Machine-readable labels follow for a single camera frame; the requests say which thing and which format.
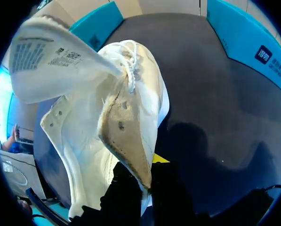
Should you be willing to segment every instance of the blue panel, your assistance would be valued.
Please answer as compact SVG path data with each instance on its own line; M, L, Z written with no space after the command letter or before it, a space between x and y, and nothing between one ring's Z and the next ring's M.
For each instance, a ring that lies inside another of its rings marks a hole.
M69 30L98 51L122 21L123 17L113 1L90 12Z
M257 70L281 88L281 46L262 24L221 0L208 0L207 20L229 58Z

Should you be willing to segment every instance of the shoe label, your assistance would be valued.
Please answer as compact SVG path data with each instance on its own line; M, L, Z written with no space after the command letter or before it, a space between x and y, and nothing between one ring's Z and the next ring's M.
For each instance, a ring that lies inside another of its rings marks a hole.
M15 54L11 66L12 73L24 70L36 70L38 64L44 56L43 50L47 45L47 40L24 39L15 46Z
M15 46L15 54L11 66L12 73L36 70L41 63L68 67L69 65L77 65L83 61L79 53L63 47L56 47L55 50L51 47L56 47L53 40L42 38L19 40Z
M80 54L72 52L69 49L65 50L64 48L59 48L56 51L55 58L53 58L48 64L68 67L69 65L77 65L82 60L83 59Z

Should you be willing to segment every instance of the white fabric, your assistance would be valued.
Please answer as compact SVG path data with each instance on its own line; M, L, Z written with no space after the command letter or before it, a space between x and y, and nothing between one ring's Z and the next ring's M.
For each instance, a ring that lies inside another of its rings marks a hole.
M39 198L46 199L32 154L0 150L0 161L14 195L28 198L25 191L31 187Z
M81 89L97 73L120 71L52 18L33 17L13 37L9 71L14 94L36 103Z
M80 216L83 213L82 205L99 210L100 198L111 183L112 170L118 162L98 137L97 127L102 128L104 121L101 115L110 105L115 87L127 79L127 92L131 95L137 93L132 104L140 112L141 123L136 121L136 125L142 130L138 131L141 139L144 138L140 145L145 149L145 164L150 166L153 152L147 153L146 145L154 150L157 127L169 111L168 95L158 65L151 53L134 41L108 45L98 54L84 47L85 44L73 34L47 19L26 21L25 25L13 40L10 65L15 54L18 54L15 50L21 45L22 37L29 36L29 40L34 40L40 35L53 39L49 47L53 50L47 50L46 60L39 63L35 70L24 70L24 67L23 70L21 67L17 70L15 64L15 70L10 70L15 94L27 103L63 95L45 114L40 125L57 150L68 174L72 203L69 217ZM47 62L51 62L59 47L68 46L68 53L73 50L87 58L78 64L66 67L54 65L51 68ZM17 56L18 59L24 57L24 51L19 51L20 54L22 56ZM137 174L133 175L142 181ZM142 213L148 200L147 194L144 195Z

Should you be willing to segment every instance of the shoe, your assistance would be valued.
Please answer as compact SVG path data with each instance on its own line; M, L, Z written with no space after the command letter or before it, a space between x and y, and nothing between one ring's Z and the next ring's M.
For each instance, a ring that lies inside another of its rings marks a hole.
M15 95L36 103L100 83L98 73L119 74L110 62L51 17L32 17L14 35L9 72Z
M158 64L145 46L126 40L103 47L99 54L122 65L122 76L106 98L98 136L135 176L147 201L157 129L169 112L168 93Z

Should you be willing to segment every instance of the logo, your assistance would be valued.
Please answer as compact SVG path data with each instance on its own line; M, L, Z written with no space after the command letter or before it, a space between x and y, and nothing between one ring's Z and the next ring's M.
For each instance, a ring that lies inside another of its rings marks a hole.
M261 46L258 50L258 52L255 54L255 59L258 60L259 62L266 64L269 59L271 58L272 53L270 50L268 50L265 46Z
M60 55L60 53L62 53L64 51L63 48L59 48L57 51L56 51L56 54Z

